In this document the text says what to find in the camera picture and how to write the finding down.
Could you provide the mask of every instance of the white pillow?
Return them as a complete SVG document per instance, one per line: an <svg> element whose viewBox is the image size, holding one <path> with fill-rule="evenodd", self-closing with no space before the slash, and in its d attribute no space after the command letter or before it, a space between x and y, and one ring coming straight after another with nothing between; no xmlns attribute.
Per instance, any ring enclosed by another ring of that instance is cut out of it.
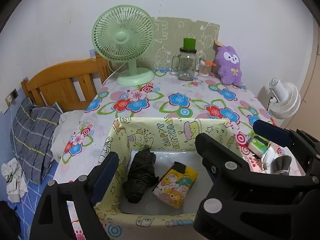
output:
<svg viewBox="0 0 320 240"><path fill-rule="evenodd" d="M53 132L51 145L53 157L57 162L60 161L70 136L79 124L83 114L84 110L74 110L71 112L65 112L60 116L59 125Z"/></svg>

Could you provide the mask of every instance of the green fan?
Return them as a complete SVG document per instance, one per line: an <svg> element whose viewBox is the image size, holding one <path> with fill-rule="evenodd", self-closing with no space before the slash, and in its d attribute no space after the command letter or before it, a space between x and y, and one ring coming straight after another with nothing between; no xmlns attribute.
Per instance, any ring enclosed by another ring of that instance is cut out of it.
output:
<svg viewBox="0 0 320 240"><path fill-rule="evenodd" d="M151 70L138 67L136 58L144 54L155 37L150 15L139 7L118 5L104 12L94 24L92 42L105 59L129 62L129 69L118 75L117 82L137 86L154 78Z"/></svg>

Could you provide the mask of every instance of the gray plaid fabric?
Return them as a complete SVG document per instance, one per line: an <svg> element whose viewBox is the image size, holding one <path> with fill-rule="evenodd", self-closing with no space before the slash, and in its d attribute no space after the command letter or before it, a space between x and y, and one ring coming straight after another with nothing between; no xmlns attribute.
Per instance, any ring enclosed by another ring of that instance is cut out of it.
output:
<svg viewBox="0 0 320 240"><path fill-rule="evenodd" d="M54 162L50 148L60 115L53 106L38 107L25 98L13 120L13 134L10 133L13 154L17 157L17 152L26 179L34 184L41 184Z"/></svg>

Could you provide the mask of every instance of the fan base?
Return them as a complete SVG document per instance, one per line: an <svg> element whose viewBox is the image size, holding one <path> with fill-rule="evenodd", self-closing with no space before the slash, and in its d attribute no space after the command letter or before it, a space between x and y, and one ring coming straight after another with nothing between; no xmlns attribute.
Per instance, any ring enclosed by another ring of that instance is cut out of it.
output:
<svg viewBox="0 0 320 240"><path fill-rule="evenodd" d="M121 86L138 86L148 83L154 77L155 75L150 69L138 67L136 75L130 75L129 69L121 72L117 77L117 83Z"/></svg>

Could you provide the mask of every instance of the electric fan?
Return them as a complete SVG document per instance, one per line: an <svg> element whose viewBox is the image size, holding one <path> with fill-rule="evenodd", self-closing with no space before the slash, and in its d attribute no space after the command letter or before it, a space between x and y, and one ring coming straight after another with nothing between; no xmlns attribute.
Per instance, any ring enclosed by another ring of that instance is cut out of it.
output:
<svg viewBox="0 0 320 240"><path fill-rule="evenodd" d="M271 114L277 119L293 116L300 106L300 94L297 87L290 83L281 83L280 79L272 78L269 89L274 94L276 102L270 108Z"/></svg>
<svg viewBox="0 0 320 240"><path fill-rule="evenodd" d="M94 24L92 42L106 60L128 62L129 69L118 75L120 85L136 86L147 83L154 74L147 68L137 68L136 58L144 54L155 37L150 15L132 5L118 5L104 12Z"/></svg>

